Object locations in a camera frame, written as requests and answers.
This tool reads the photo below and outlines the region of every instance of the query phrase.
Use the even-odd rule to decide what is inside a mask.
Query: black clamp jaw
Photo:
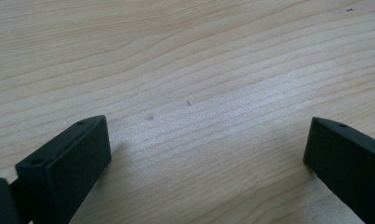
[[[0,224],[65,224],[111,162],[105,116],[83,119],[0,178]]]
[[[304,163],[363,221],[375,224],[375,139],[313,118]]]

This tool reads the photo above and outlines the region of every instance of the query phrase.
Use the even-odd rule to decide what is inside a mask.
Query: table surface
[[[0,0],[0,176],[101,114],[71,223],[362,223],[302,157],[312,117],[375,138],[375,0]]]

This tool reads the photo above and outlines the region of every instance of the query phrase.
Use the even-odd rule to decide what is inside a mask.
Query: screw hole
[[[32,165],[38,165],[38,164],[40,164],[40,163],[42,163],[42,159],[36,159],[36,160],[33,160],[33,161],[31,161],[31,164]]]

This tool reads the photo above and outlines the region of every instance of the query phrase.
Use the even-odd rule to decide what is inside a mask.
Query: wooden table
[[[302,156],[313,116],[375,138],[375,0],[0,0],[0,176],[100,114],[71,223],[362,223]]]

